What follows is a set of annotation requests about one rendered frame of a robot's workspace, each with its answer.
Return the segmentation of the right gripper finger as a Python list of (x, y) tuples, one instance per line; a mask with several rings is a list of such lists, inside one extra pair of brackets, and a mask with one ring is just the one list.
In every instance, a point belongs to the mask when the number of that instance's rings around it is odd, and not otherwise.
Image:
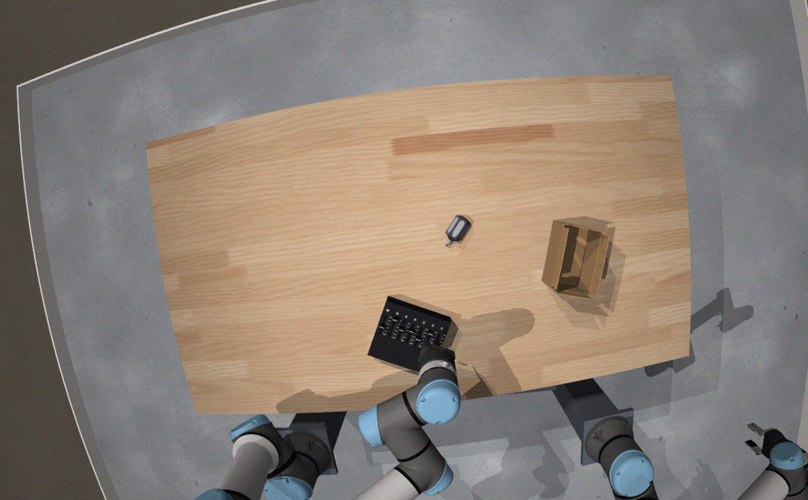
[(766, 429), (766, 430), (763, 430), (763, 429), (761, 429), (759, 426), (757, 426), (755, 423), (748, 424), (748, 427), (749, 427), (751, 430), (753, 430), (753, 431), (754, 431), (754, 433), (757, 433), (757, 435), (759, 435), (759, 436), (762, 436), (763, 434), (765, 434), (765, 433), (767, 433), (768, 431), (771, 431), (771, 430), (773, 429), (773, 428), (771, 428), (771, 429)]
[(761, 455), (762, 449), (761, 449), (761, 447), (758, 447), (757, 444), (754, 441), (752, 441), (752, 440), (745, 441), (745, 445), (750, 447), (751, 450), (755, 451), (757, 456)]

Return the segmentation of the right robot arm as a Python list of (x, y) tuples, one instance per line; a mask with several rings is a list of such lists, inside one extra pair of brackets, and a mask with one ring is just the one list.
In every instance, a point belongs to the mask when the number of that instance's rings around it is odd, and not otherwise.
[[(586, 436), (585, 450), (600, 463), (616, 500), (659, 500), (650, 458), (622, 417), (607, 417)], [(791, 441), (772, 447), (770, 464), (737, 500), (808, 500), (808, 463)], [(650, 486), (650, 487), (649, 487)]]

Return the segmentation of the black screwdriver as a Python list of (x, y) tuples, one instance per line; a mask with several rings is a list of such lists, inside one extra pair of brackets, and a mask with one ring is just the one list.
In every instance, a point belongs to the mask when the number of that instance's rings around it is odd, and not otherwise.
[(446, 230), (446, 236), (448, 237), (448, 242), (446, 242), (446, 247), (449, 246), (451, 241), (460, 242), (463, 234), (466, 232), (468, 226), (468, 219), (462, 217), (461, 215), (457, 215), (450, 224), (449, 228)]

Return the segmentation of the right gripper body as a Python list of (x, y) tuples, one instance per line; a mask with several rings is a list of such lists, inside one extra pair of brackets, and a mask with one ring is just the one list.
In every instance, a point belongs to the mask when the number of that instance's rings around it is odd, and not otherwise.
[[(790, 440), (785, 439), (784, 434), (780, 433), (777, 429), (773, 429), (771, 431), (768, 431), (767, 433), (764, 434), (764, 442), (763, 442), (763, 447), (762, 447), (762, 452), (761, 453), (766, 458), (769, 459), (772, 447), (779, 444), (780, 442), (784, 442), (784, 441), (790, 441)], [(801, 449), (802, 449), (802, 447), (801, 447)], [(804, 465), (806, 465), (808, 463), (808, 453), (805, 450), (802, 449), (802, 455), (803, 455), (803, 458), (805, 459), (805, 464)]]

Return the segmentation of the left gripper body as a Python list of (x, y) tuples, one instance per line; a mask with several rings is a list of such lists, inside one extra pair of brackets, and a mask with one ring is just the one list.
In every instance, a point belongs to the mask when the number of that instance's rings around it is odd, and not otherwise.
[(418, 363), (420, 362), (418, 382), (422, 374), (432, 367), (449, 368), (456, 376), (456, 366), (454, 361), (455, 353), (452, 349), (446, 349), (442, 346), (425, 342), (425, 344), (422, 345), (422, 349), (418, 355)]

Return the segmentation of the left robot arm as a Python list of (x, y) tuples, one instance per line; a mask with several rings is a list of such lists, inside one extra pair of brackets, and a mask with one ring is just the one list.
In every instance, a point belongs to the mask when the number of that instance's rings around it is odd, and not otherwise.
[[(399, 465), (352, 500), (414, 500), (450, 486), (452, 470), (422, 425), (446, 424), (457, 416), (458, 386), (449, 368), (432, 367), (412, 388), (361, 413), (363, 439), (374, 447), (386, 445)], [(234, 461), (220, 489), (195, 500), (260, 500), (263, 488), (268, 500), (311, 498), (318, 475), (329, 467), (327, 444), (310, 433), (283, 439), (266, 415), (252, 418), (229, 433)]]

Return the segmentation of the black lighting desk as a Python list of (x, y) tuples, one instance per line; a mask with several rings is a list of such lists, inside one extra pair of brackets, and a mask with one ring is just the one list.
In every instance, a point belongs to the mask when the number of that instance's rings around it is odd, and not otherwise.
[(446, 315), (388, 297), (368, 356), (419, 372), (422, 345), (442, 346), (450, 325)]

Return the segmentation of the brown cardboard box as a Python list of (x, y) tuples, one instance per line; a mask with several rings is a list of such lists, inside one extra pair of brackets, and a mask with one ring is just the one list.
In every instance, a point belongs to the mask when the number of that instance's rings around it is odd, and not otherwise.
[(591, 299), (590, 291), (597, 297), (600, 290), (609, 237), (575, 226), (553, 219), (541, 281), (565, 297)]

